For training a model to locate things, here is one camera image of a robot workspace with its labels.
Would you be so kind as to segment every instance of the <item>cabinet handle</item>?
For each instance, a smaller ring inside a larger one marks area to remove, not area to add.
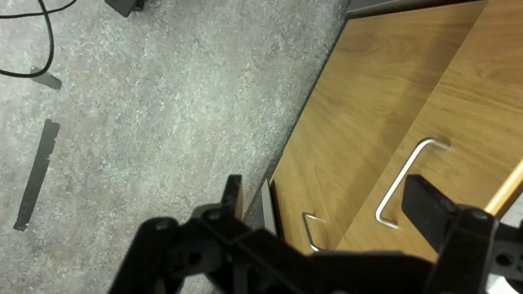
[[[310,234],[310,230],[309,230],[309,222],[307,222],[307,219],[320,221],[320,222],[322,222],[322,219],[319,219],[317,216],[309,214],[309,212],[302,212],[301,217],[302,217],[302,221],[304,221],[304,227],[306,227],[306,234],[307,234],[307,240],[309,240],[310,250],[312,250],[312,252],[323,252],[320,247],[317,247],[317,245],[314,243],[312,234]]]
[[[417,157],[422,154],[422,150],[426,145],[435,145],[438,149],[448,150],[449,145],[444,142],[440,142],[433,137],[426,137],[423,140],[420,140],[415,149],[412,150],[412,154],[408,155],[407,162],[404,163],[404,167],[400,168],[400,172],[397,173],[397,176],[394,178],[392,185],[389,186],[387,193],[382,196],[374,217],[379,224],[397,229],[397,224],[386,221],[381,217],[382,211],[386,209],[387,203],[391,201],[392,194],[395,193],[397,186],[402,183],[402,180],[405,178],[407,172],[410,170],[410,167],[413,165],[413,162],[417,160]]]

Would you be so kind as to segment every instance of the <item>gray carpet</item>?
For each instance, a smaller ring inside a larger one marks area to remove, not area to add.
[[[47,0],[49,8],[67,0]],[[248,203],[278,157],[343,23],[346,0],[103,0],[52,16],[64,88],[0,77],[0,292],[104,292],[147,217]],[[3,0],[0,13],[37,11]],[[42,18],[0,23],[0,67],[42,65]],[[44,119],[55,152],[26,232],[13,230]],[[207,292],[191,279],[185,292]]]

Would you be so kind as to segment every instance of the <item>wooden drawer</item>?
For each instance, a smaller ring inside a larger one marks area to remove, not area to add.
[[[350,21],[273,175],[284,238],[335,248],[484,3]]]
[[[338,250],[402,250],[436,255],[400,211],[402,185],[374,212],[415,145],[425,137],[451,149],[426,147],[408,173],[423,175],[454,203],[485,207],[523,158],[523,3],[492,0],[407,132]]]

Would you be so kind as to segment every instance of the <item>black cable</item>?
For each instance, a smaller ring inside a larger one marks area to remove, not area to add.
[[[47,10],[47,15],[67,10],[69,7],[72,7],[73,3],[77,3],[77,0],[69,2],[64,7],[59,7],[55,10]],[[31,16],[42,16],[44,13],[19,13],[19,15],[0,15],[0,20],[13,20],[13,18],[31,18]]]
[[[16,77],[16,78],[33,78],[37,75],[42,75],[49,70],[52,59],[54,59],[54,36],[52,36],[52,26],[51,26],[51,20],[49,20],[49,13],[46,10],[46,3],[44,0],[37,0],[39,7],[42,8],[42,15],[46,20],[46,26],[47,26],[47,34],[49,34],[49,57],[47,62],[44,65],[44,69],[37,70],[37,72],[31,72],[31,74],[19,74],[19,72],[8,72],[8,70],[0,70],[0,75],[6,75],[6,77]]]

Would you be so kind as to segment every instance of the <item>wooden cabinet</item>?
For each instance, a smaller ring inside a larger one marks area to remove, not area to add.
[[[371,206],[366,199],[376,181],[482,7],[475,2],[346,25],[273,175],[286,242],[310,252],[302,217],[309,212],[310,238],[320,248],[337,248],[359,207]]]
[[[479,16],[426,105],[384,168],[338,250],[402,250],[433,260],[436,253],[400,211],[402,185],[376,222],[374,212],[394,176],[425,137],[408,173],[423,175],[454,203],[485,207],[523,158],[523,3],[492,0]]]

